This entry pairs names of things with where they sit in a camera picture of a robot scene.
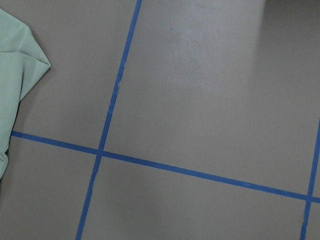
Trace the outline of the olive green long-sleeve shirt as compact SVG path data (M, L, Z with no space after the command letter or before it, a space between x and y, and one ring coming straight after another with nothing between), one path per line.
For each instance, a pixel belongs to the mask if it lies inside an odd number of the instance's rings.
M7 150L20 101L51 64L22 21L0 10L0 175L8 165Z

